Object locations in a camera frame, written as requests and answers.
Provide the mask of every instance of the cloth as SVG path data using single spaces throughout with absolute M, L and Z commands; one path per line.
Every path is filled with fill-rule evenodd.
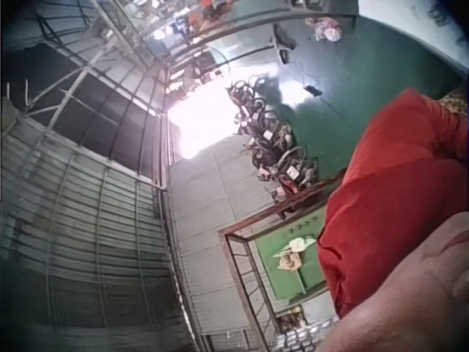
M 468 122 L 408 90 L 369 124 L 331 196 L 318 252 L 340 318 L 468 209 Z

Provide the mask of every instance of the metal roof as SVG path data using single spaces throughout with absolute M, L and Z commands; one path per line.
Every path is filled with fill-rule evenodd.
M 155 190 L 55 133 L 23 168 L 44 129 L 2 139 L 2 312 L 35 350 L 192 351 Z

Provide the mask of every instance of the metal bar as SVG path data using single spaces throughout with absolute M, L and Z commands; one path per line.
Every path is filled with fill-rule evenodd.
M 28 90 L 29 90 L 29 82 L 28 82 L 28 79 L 25 80 L 24 82 L 24 106 L 28 106 L 29 105 L 29 102 L 28 102 Z
M 67 94 L 67 91 L 66 91 L 65 89 L 59 89 L 59 90 L 60 90 L 60 92 L 62 92 L 62 93 L 64 93 L 64 94 Z M 100 112 L 94 110 L 91 106 L 89 106 L 88 104 L 84 103 L 83 101 L 81 101 L 81 100 L 78 99 L 77 97 L 74 97 L 74 96 L 72 95 L 71 98 L 72 98 L 72 100 L 76 101 L 78 104 L 80 104 L 81 106 L 83 106 L 85 109 L 88 109 L 88 110 L 90 110 L 91 112 L 93 112 L 93 113 L 95 113 L 95 114 L 101 116 L 104 120 L 106 120 L 106 121 L 112 123 L 113 125 L 118 125 L 118 123 L 115 122 L 113 119 L 111 119 L 110 117 L 107 117 L 106 115 L 104 115 L 104 114 L 102 114 L 102 113 L 100 113 Z
M 143 268 L 143 258 L 141 257 L 140 252 L 140 229 L 139 229 L 139 182 L 135 182 L 135 236 L 136 236 L 136 251 L 137 251 L 137 258 L 139 261 L 139 273 L 140 273 L 140 283 L 141 283 L 141 290 L 144 294 L 144 301 L 145 307 L 147 308 L 147 315 L 148 321 L 151 325 L 153 325 L 154 321 L 152 319 L 152 315 L 149 309 L 148 297 L 147 297 L 147 289 L 145 288 L 145 281 L 144 281 L 144 268 Z
M 261 307 L 257 310 L 256 316 L 259 315 L 259 313 L 262 311 L 262 309 L 264 308 L 264 306 L 265 306 L 265 301 L 262 302 Z
M 250 293 L 248 293 L 248 296 L 251 297 L 253 293 L 255 293 L 259 289 L 259 285 L 256 286 Z
M 288 224 L 291 224 L 292 222 L 295 222 L 305 216 L 305 214 L 310 214 L 313 213 L 314 211 L 324 207 L 328 203 L 328 198 L 325 197 L 324 199 L 321 199 L 318 203 L 315 203 L 311 207 L 306 208 L 305 210 L 298 211 L 294 216 L 288 218 L 285 221 L 282 221 L 281 223 L 277 225 L 273 225 L 269 227 L 268 229 L 265 229 L 261 232 L 258 232 L 256 235 L 252 235 L 249 238 L 247 238 L 248 242 L 256 241 L 259 238 L 262 238 L 266 235 L 269 235 L 273 231 L 276 231 L 284 226 L 287 226 Z
M 41 16 L 43 20 L 46 21 L 57 21 L 57 20 L 71 20 L 74 18 L 82 18 L 80 15 L 68 15 L 68 16 L 54 16 L 54 17 L 43 17 Z
M 251 13 L 249 15 L 245 15 L 245 16 L 241 16 L 241 17 L 237 17 L 237 18 L 232 18 L 231 20 L 224 21 L 222 23 L 217 24 L 216 26 L 211 26 L 207 29 L 204 29 L 203 31 L 200 31 L 199 33 L 187 36 L 186 38 L 184 38 L 184 40 L 181 40 L 180 42 L 175 43 L 172 46 L 170 46 L 168 48 L 168 51 L 172 51 L 175 48 L 179 48 L 180 46 L 183 46 L 183 45 L 186 45 L 186 44 L 189 45 L 191 43 L 191 41 L 194 40 L 195 38 L 201 37 L 202 35 L 210 33 L 211 31 L 215 31 L 216 29 L 225 27 L 228 24 L 233 24 L 233 23 L 236 23 L 236 22 L 249 20 L 249 19 L 255 18 L 255 17 L 273 15 L 273 14 L 276 14 L 276 13 L 283 13 L 283 12 L 291 12 L 291 11 L 292 10 L 289 7 L 280 7 L 278 9 L 271 9 L 271 10 L 266 10 L 266 11 L 261 11 L 261 12 L 255 12 L 255 13 Z
M 240 295 L 241 304 L 243 305 L 243 309 L 248 318 L 248 322 L 253 332 L 254 339 L 256 339 L 257 345 L 259 346 L 259 350 L 261 352 L 268 352 L 267 341 L 265 340 L 264 334 L 262 333 L 259 321 L 254 316 L 254 308 L 252 307 L 251 301 L 249 300 L 248 294 L 246 292 L 246 287 L 241 279 L 240 269 L 237 266 L 235 259 L 233 258 L 233 250 L 231 244 L 225 235 L 220 234 L 220 239 L 221 247 L 227 259 L 228 267 L 234 280 L 234 284 L 236 286 L 238 294 Z
M 52 89 L 57 87 L 59 84 L 61 84 L 63 81 L 66 81 L 68 78 L 71 76 L 75 75 L 76 73 L 80 72 L 83 70 L 83 67 L 77 68 L 76 70 L 73 70 L 72 72 L 68 73 L 67 75 L 63 76 L 61 79 L 56 81 L 55 83 L 52 83 L 49 87 L 45 88 L 41 93 L 36 95 L 36 97 L 32 100 L 31 105 L 29 108 L 31 108 L 37 101 L 42 98 L 44 95 L 48 94 Z
M 108 328 L 108 299 L 106 295 L 106 283 L 101 279 L 101 267 L 100 267 L 100 221 L 101 221 L 101 209 L 103 207 L 103 195 L 106 190 L 106 178 L 108 177 L 108 168 L 104 168 L 103 182 L 101 183 L 100 198 L 97 205 L 97 217 L 96 217 L 96 281 L 97 287 L 100 294 L 100 306 L 101 315 L 103 316 L 104 327 Z
M 38 126 L 32 124 L 32 121 L 28 121 L 27 119 L 24 119 L 24 120 L 22 120 L 22 122 L 28 123 L 30 126 L 32 126 L 34 129 L 38 130 L 39 132 L 42 131 L 41 128 L 39 128 Z M 121 166 L 117 166 L 116 163 L 114 163 L 110 159 L 101 158 L 101 155 L 98 155 L 98 154 L 92 152 L 91 150 L 88 150 L 86 148 L 78 146 L 74 142 L 66 142 L 66 141 L 64 141 L 63 137 L 56 136 L 55 134 L 51 134 L 51 133 L 47 134 L 46 136 L 47 136 L 48 139 L 53 140 L 54 142 L 56 142 L 58 144 L 61 144 L 65 147 L 68 147 L 71 150 L 73 150 L 75 153 L 83 155 L 83 156 L 85 156 L 85 157 L 87 157 L 87 158 L 89 158 L 89 159 L 91 159 L 91 160 L 93 160 L 93 161 L 95 161 L 95 162 L 97 162 L 101 165 L 107 166 L 109 169 L 113 169 L 114 171 L 116 171 L 118 173 L 121 173 L 125 176 L 128 176 L 130 178 L 133 178 L 134 180 L 137 180 L 140 183 L 148 185 L 149 187 L 159 189 L 160 191 L 166 191 L 166 189 L 164 189 L 163 187 L 161 187 L 160 185 L 158 185 L 156 183 L 153 183 L 150 179 L 147 179 L 147 177 L 142 177 L 141 175 L 133 175 L 132 173 L 126 172 L 122 169 Z
M 272 320 L 272 317 L 269 317 L 269 318 L 267 319 L 267 324 L 265 324 L 265 327 L 264 327 L 263 330 L 262 330 L 262 333 L 263 333 L 263 334 L 265 334 L 265 332 L 267 331 L 267 327 L 269 326 L 269 323 L 270 323 L 271 320 Z
M 249 345 L 248 333 L 246 332 L 245 329 L 243 329 L 241 331 L 241 334 L 243 335 L 243 340 L 244 340 L 244 343 L 246 344 L 247 349 L 250 350 L 251 346 Z
M 44 23 L 44 26 L 49 30 L 49 32 L 52 34 L 54 38 L 56 38 L 58 43 L 62 43 L 62 39 L 60 39 L 59 35 L 52 29 L 51 26 L 49 26 L 49 23 L 47 23 L 47 19 L 44 18 L 43 16 L 40 16 L 42 22 Z
M 89 21 L 89 18 L 88 16 L 85 15 L 85 13 L 83 12 L 83 7 L 81 6 L 81 1 L 80 0 L 76 0 L 76 3 L 78 5 L 78 8 L 80 10 L 80 14 L 81 14 L 81 17 L 83 18 L 83 24 L 86 26 L 88 26 L 88 23 L 86 22 L 86 20 Z
M 71 51 L 69 48 L 67 48 L 65 45 L 62 45 L 62 44 L 57 44 L 57 43 L 54 43 L 54 42 L 51 42 L 51 41 L 48 41 L 48 44 L 51 45 L 52 47 L 54 47 L 55 49 L 57 50 L 63 50 L 63 51 L 66 51 L 70 56 L 74 57 L 76 60 L 78 60 L 82 65 L 86 66 L 88 64 L 88 62 L 82 58 L 81 56 L 77 55 L 76 53 L 74 53 L 73 51 Z M 109 76 L 107 76 L 103 71 L 97 69 L 96 67 L 91 67 L 89 69 L 89 71 L 91 73 L 94 73 L 98 78 L 101 78 L 104 82 L 107 82 L 107 84 L 112 88 L 112 89 L 115 89 L 116 91 L 118 91 L 119 89 L 122 90 L 124 93 L 126 94 L 129 94 L 129 95 L 132 95 L 132 92 L 122 86 L 121 84 L 117 83 L 115 80 L 113 80 L 112 78 L 110 78 Z M 138 100 L 140 103 L 142 103 L 143 105 L 145 106 L 148 106 L 148 103 L 143 100 L 142 98 L 138 97 L 138 96 L 135 96 L 134 97 L 135 100 Z
M 347 169 L 343 169 L 339 171 L 336 175 L 328 177 L 314 184 L 312 187 L 307 188 L 305 191 L 299 192 L 289 198 L 286 198 L 285 200 L 278 202 L 277 204 L 272 205 L 257 214 L 249 216 L 248 218 L 239 221 L 236 224 L 225 227 L 224 229 L 219 230 L 219 232 L 226 235 L 232 234 L 233 232 L 237 232 L 253 224 L 256 224 L 257 222 L 264 220 L 269 216 L 276 215 L 277 213 L 286 210 L 296 204 L 302 203 L 308 198 L 314 196 L 315 194 L 324 191 L 328 186 L 331 186 L 334 183 L 340 181 L 344 177 L 346 170 Z
M 47 236 L 47 241 L 46 241 L 46 247 L 45 247 L 45 295 L 47 297 L 47 307 L 48 307 L 48 315 L 49 315 L 49 320 L 51 322 L 51 325 L 55 328 L 56 327 L 56 312 L 54 312 L 53 308 L 53 298 L 51 297 L 51 278 L 50 278 L 50 256 L 51 256 L 51 250 L 52 250 L 52 244 L 55 236 L 53 235 L 52 229 L 53 229 L 53 222 L 54 218 L 56 215 L 57 211 L 57 205 L 59 204 L 59 199 L 60 196 L 62 195 L 62 190 L 64 189 L 64 184 L 67 181 L 68 174 L 70 173 L 70 169 L 72 167 L 72 164 L 75 160 L 76 154 L 73 154 L 70 160 L 68 161 L 67 169 L 64 172 L 64 175 L 62 176 L 62 180 L 60 182 L 59 190 L 57 191 L 56 199 L 54 201 L 53 207 L 52 207 L 52 214 L 51 214 L 51 220 L 49 221 L 49 230 L 48 230 L 48 236 Z
M 48 37 L 47 33 L 45 33 L 43 20 L 42 20 L 42 18 L 40 17 L 40 15 L 37 13 L 37 11 L 36 11 L 35 15 L 36 15 L 35 20 L 36 20 L 37 24 L 39 24 L 39 29 L 40 29 L 41 34 L 43 35 L 44 39 L 45 39 L 45 40 L 51 40 L 51 39 Z
M 289 21 L 289 20 L 300 20 L 304 18 L 310 18 L 310 17 L 331 17 L 331 18 L 337 18 L 337 17 L 342 17 L 342 18 L 354 18 L 355 15 L 341 15 L 341 14 L 333 14 L 333 13 L 317 13 L 317 12 L 309 12 L 309 11 L 294 11 L 294 12 L 288 12 L 286 15 L 282 16 L 277 16 L 277 17 L 270 17 L 270 18 L 263 18 L 258 21 L 254 21 L 251 23 L 246 23 L 241 26 L 237 26 L 234 28 L 229 28 L 226 29 L 222 32 L 215 33 L 214 35 L 211 35 L 209 37 L 206 37 L 202 40 L 200 40 L 196 44 L 188 45 L 187 48 L 184 48 L 180 51 L 178 51 L 174 56 L 168 56 L 167 59 L 169 62 L 175 62 L 176 58 L 179 56 L 182 56 L 184 54 L 190 53 L 192 50 L 197 49 L 202 47 L 205 44 L 208 44 L 214 40 L 220 39 L 222 37 L 226 37 L 231 34 L 235 34 L 238 32 L 245 31 L 247 29 L 255 28 L 258 26 L 264 26 L 265 24 L 271 24 L 271 23 L 276 23 L 276 22 L 282 22 L 282 21 Z
M 109 154 L 108 154 L 109 158 L 112 158 L 113 155 L 114 155 L 114 148 L 116 147 L 116 142 L 117 142 L 117 139 L 119 137 L 122 125 L 124 124 L 125 117 L 127 116 L 127 112 L 130 108 L 130 105 L 133 103 L 133 97 L 135 97 L 137 95 L 137 93 L 139 92 L 140 86 L 143 83 L 144 79 L 145 79 L 145 73 L 142 73 L 140 82 L 137 84 L 135 92 L 133 92 L 132 95 L 130 96 L 130 99 L 129 99 L 126 107 L 125 107 L 124 114 L 122 114 L 122 118 L 119 121 L 119 126 L 117 127 L 117 132 L 116 132 L 116 135 L 114 136 L 114 138 L 112 140 L 111 150 L 109 151 Z
M 216 68 L 220 68 L 220 67 L 222 67 L 222 66 L 224 66 L 224 65 L 229 65 L 229 64 L 231 64 L 232 62 L 237 61 L 237 60 L 239 60 L 239 59 L 242 59 L 242 58 L 244 58 L 244 57 L 247 57 L 247 56 L 250 56 L 250 55 L 254 55 L 254 54 L 258 54 L 258 53 L 262 53 L 263 51 L 270 50 L 270 49 L 274 49 L 274 48 L 275 48 L 274 45 L 268 45 L 268 46 L 265 46 L 264 48 L 259 48 L 259 49 L 255 49 L 255 50 L 249 51 L 249 52 L 247 52 L 247 53 L 244 53 L 244 54 L 241 54 L 241 55 L 239 55 L 239 56 L 236 56 L 236 57 L 234 57 L 234 58 L 232 58 L 232 59 L 230 59 L 230 60 L 226 60 L 225 62 L 222 62 L 222 63 L 220 63 L 220 64 L 216 64 L 216 65 L 214 65 L 213 67 L 211 67 L 211 68 L 209 68 L 209 69 L 207 69 L 207 70 L 204 70 L 203 73 L 209 72 L 209 71 L 214 70 L 214 69 L 216 69 Z
M 76 51 L 76 53 L 77 53 L 77 55 L 80 55 L 80 54 L 82 54 L 82 53 L 86 53 L 86 52 L 89 51 L 89 50 L 99 48 L 100 46 L 103 46 L 103 44 L 102 44 L 102 43 L 94 44 L 94 45 L 89 46 L 88 48 L 85 48 L 85 49 L 81 49 L 81 50 L 79 50 L 79 51 Z
M 87 31 L 87 29 L 88 27 L 76 27 L 76 28 L 64 29 L 63 31 L 58 31 L 56 33 L 59 37 L 67 37 L 69 35 L 84 33 Z
M 124 76 L 121 78 L 121 80 L 119 81 L 119 84 L 121 84 L 122 82 L 125 81 L 125 79 L 130 75 L 130 73 L 135 69 L 135 67 L 137 67 L 137 65 L 133 64 L 132 68 L 129 71 L 127 71 L 124 74 Z M 107 96 L 104 98 L 103 102 L 100 104 L 100 107 L 97 109 L 97 113 L 99 113 L 99 111 L 101 111 L 101 109 L 108 102 L 108 99 L 112 96 L 113 93 L 114 93 L 114 91 L 110 89 L 109 94 L 107 94 Z M 85 140 L 88 136 L 88 133 L 91 130 L 91 127 L 93 126 L 93 123 L 95 123 L 96 116 L 97 116 L 97 114 L 94 114 L 93 117 L 91 118 L 91 120 L 89 121 L 89 124 L 88 124 L 88 126 L 86 127 L 86 130 L 85 130 L 85 133 L 84 133 L 83 137 L 81 137 L 80 141 L 78 142 L 78 145 L 83 145 L 83 143 L 85 142 Z
M 158 80 L 155 79 L 155 83 L 153 83 L 153 89 L 152 89 L 152 94 L 150 95 L 149 97 L 149 102 L 148 102 L 148 105 L 151 106 L 152 105 L 152 102 L 153 102 L 153 95 L 155 94 L 155 90 L 156 90 L 156 86 L 158 84 Z M 145 130 L 147 129 L 147 123 L 148 123 L 148 116 L 149 116 L 149 106 L 147 107 L 147 112 L 145 113 L 145 121 L 144 121 L 144 126 L 141 130 L 141 144 L 140 144 L 140 151 L 139 151 L 139 162 L 137 163 L 137 174 L 141 174 L 141 161 L 142 161 L 142 155 L 143 155 L 143 152 L 144 152 L 144 140 L 145 140 Z
M 58 6 L 58 7 L 78 7 L 77 5 L 74 5 L 74 4 L 60 4 L 59 2 L 54 2 L 54 1 L 41 1 L 41 3 L 52 5 L 52 6 Z M 87 6 L 87 5 L 81 5 L 81 7 L 84 9 L 89 9 L 89 10 L 95 9 L 93 6 Z
M 233 240 L 234 242 L 237 242 L 237 243 L 245 243 L 247 242 L 247 240 L 244 238 L 244 237 L 241 237 L 239 235 L 236 235 L 234 233 L 227 233 L 226 236 L 230 239 L 230 240 Z
M 245 275 L 250 274 L 250 273 L 253 273 L 253 272 L 254 272 L 254 270 L 250 270 L 250 271 L 246 271 L 246 272 L 244 272 L 244 273 L 241 273 L 240 275 L 241 275 L 241 276 L 245 276 Z
M 163 151 L 166 150 L 166 143 L 168 140 L 168 136 L 167 136 L 167 133 L 165 133 L 165 129 L 163 128 L 163 126 L 164 126 L 164 123 L 168 122 L 168 114 L 166 113 L 166 88 L 167 88 L 168 80 L 169 80 L 168 69 L 165 69 L 164 75 L 165 75 L 164 76 L 165 83 L 164 83 L 164 95 L 163 95 L 163 110 L 165 111 L 165 113 L 163 114 L 163 116 L 160 117 L 160 138 L 159 138 L 160 150 L 158 153 L 158 158 L 159 158 L 159 163 L 160 163 L 159 180 L 162 185 L 166 184 L 166 176 L 165 175 L 163 176 L 163 174 L 167 170 L 167 165 L 164 165 L 164 162 L 163 162 Z
M 126 36 L 124 36 L 124 34 L 121 32 L 121 30 L 117 28 L 117 25 L 114 23 L 111 16 L 109 16 L 106 9 L 104 9 L 104 7 L 102 7 L 101 4 L 97 0 L 91 0 L 91 2 L 94 4 L 101 18 L 109 25 L 109 27 L 111 27 L 112 31 L 114 32 L 114 35 L 116 35 L 119 38 L 119 40 L 137 56 L 140 63 L 143 64 L 143 67 L 149 68 L 144 58 L 141 57 L 140 53 L 130 44 L 130 42 L 128 41 Z
M 26 114 L 26 115 L 29 116 L 29 117 L 31 117 L 31 116 L 38 115 L 38 114 L 42 114 L 43 112 L 55 110 L 55 109 L 58 109 L 58 108 L 59 108 L 58 105 L 49 106 L 49 107 L 44 108 L 44 109 L 39 109 L 39 110 L 31 111 L 31 112 L 29 112 L 29 113 Z
M 251 267 L 253 268 L 254 276 L 256 277 L 257 284 L 259 285 L 259 289 L 261 291 L 262 298 L 264 299 L 265 306 L 267 307 L 267 311 L 269 312 L 269 316 L 270 318 L 273 319 L 272 320 L 273 327 L 275 328 L 276 332 L 279 333 L 280 326 L 278 326 L 278 322 L 276 320 L 276 314 L 273 311 L 273 307 L 270 302 L 269 295 L 267 294 L 267 291 L 265 289 L 264 282 L 262 281 L 262 277 L 259 274 L 259 271 L 257 270 L 257 264 L 252 255 L 252 251 L 251 251 L 251 247 L 249 246 L 249 243 L 244 243 L 244 248 L 246 250 L 246 253 L 248 253 L 249 263 L 251 264 Z

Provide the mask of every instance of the rusty metal frame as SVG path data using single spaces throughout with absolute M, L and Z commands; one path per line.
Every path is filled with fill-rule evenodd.
M 272 323 L 275 333 L 280 333 L 280 328 L 276 320 L 276 314 L 273 310 L 272 303 L 270 302 L 269 296 L 267 294 L 267 290 L 265 288 L 264 282 L 262 281 L 262 278 L 259 273 L 259 269 L 257 267 L 253 253 L 251 251 L 250 244 L 251 242 L 258 240 L 261 237 L 269 235 L 270 233 L 272 233 L 272 231 L 275 231 L 280 227 L 291 224 L 292 222 L 305 216 L 305 214 L 311 213 L 321 208 L 325 204 L 325 199 L 318 200 L 317 202 L 315 202 L 313 205 L 309 206 L 305 210 L 298 211 L 297 214 L 295 214 L 291 218 L 281 222 L 280 224 L 269 227 L 266 230 L 258 232 L 257 234 L 254 234 L 248 237 L 243 237 L 237 234 L 236 232 L 244 230 L 245 228 L 250 227 L 253 224 L 256 224 L 262 220 L 265 220 L 269 218 L 270 216 L 275 216 L 276 214 L 278 214 L 279 212 L 283 210 L 286 210 L 287 208 L 290 208 L 295 205 L 300 205 L 306 200 L 311 199 L 312 197 L 324 191 L 327 191 L 328 188 L 332 186 L 337 186 L 338 184 L 340 184 L 341 180 L 343 179 L 345 172 L 346 172 L 346 169 L 343 169 L 340 172 L 338 172 L 336 175 L 316 183 L 316 185 L 312 186 L 311 188 L 306 189 L 305 191 L 300 192 L 299 194 L 296 194 L 290 198 L 287 198 L 286 200 L 279 202 L 257 214 L 249 216 L 248 218 L 242 221 L 239 221 L 236 224 L 225 227 L 224 229 L 218 231 L 220 239 L 221 239 L 221 246 L 224 251 L 226 260 L 228 262 L 230 273 L 234 280 L 234 285 L 240 295 L 241 304 L 243 305 L 243 309 L 248 318 L 249 326 L 251 327 L 253 336 L 256 339 L 257 344 L 259 346 L 259 350 L 261 352 L 268 352 L 270 351 L 270 348 L 272 347 L 267 342 L 267 339 L 266 339 L 268 326 Z M 232 248 L 233 242 L 242 244 L 245 253 L 234 253 L 233 248 Z M 251 270 L 248 270 L 247 272 L 243 272 L 243 273 L 240 272 L 240 265 L 238 262 L 240 257 L 244 257 L 245 259 L 247 258 Z M 257 286 L 253 290 L 251 289 L 251 291 L 248 292 L 243 276 L 245 276 L 246 274 L 250 274 L 250 273 L 254 274 L 254 278 L 255 278 L 255 282 L 257 283 Z M 257 307 L 256 310 L 254 310 L 251 297 L 257 291 L 260 291 L 260 294 L 262 296 L 262 304 L 261 306 Z M 267 308 L 269 318 L 265 326 L 261 326 L 261 323 L 259 322 L 259 319 L 258 319 L 258 314 L 264 308 Z

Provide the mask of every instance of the green painted surface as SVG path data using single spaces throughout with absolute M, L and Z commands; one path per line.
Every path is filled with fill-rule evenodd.
M 277 299 L 291 299 L 303 292 L 302 284 L 295 272 L 278 269 L 278 253 L 292 239 L 320 234 L 324 226 L 325 207 L 314 211 L 289 225 L 273 231 L 256 241 L 259 255 Z M 308 290 L 324 281 L 317 259 L 317 245 L 314 244 L 301 253 L 302 266 L 298 271 L 304 287 Z
M 461 78 L 415 40 L 377 22 L 358 18 L 343 24 L 337 43 L 316 42 L 303 21 L 282 27 L 297 48 L 290 63 L 279 68 L 259 92 L 292 124 L 299 144 L 320 158 L 320 175 L 327 177 L 348 165 L 372 116 L 407 87 L 441 98 Z M 312 85 L 314 98 L 302 92 Z M 299 104 L 289 100 L 299 99 Z

